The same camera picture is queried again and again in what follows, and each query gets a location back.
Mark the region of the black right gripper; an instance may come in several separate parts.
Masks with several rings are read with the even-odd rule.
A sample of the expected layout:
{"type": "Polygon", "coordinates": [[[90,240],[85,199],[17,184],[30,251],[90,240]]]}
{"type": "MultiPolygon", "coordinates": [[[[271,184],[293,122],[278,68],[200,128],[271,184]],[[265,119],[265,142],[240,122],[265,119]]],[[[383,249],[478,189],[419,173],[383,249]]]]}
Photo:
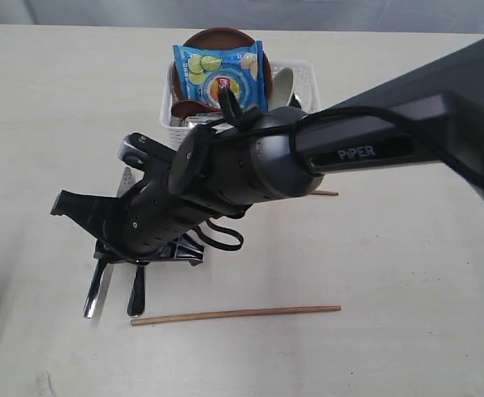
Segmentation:
{"type": "Polygon", "coordinates": [[[236,217],[240,205],[231,204],[207,189],[179,195],[170,190],[171,169],[158,176],[146,174],[121,198],[76,194],[61,190],[52,216],[66,216],[80,226],[101,222],[93,257],[109,263],[148,265],[152,262],[204,262],[204,243],[222,251],[242,248],[242,234],[213,223],[236,217]]]}

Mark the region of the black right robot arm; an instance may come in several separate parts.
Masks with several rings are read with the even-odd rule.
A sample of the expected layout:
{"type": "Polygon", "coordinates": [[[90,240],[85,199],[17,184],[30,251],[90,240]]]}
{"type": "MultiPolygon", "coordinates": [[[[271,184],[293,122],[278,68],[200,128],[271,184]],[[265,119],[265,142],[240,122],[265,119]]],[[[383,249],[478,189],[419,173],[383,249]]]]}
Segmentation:
{"type": "Polygon", "coordinates": [[[121,197],[62,191],[52,214],[95,237],[101,260],[142,265],[203,223],[303,197],[329,173],[438,161],[484,200],[484,39],[312,114],[221,97],[226,130],[200,124],[177,150],[133,133],[122,159],[142,180],[121,197]]]}

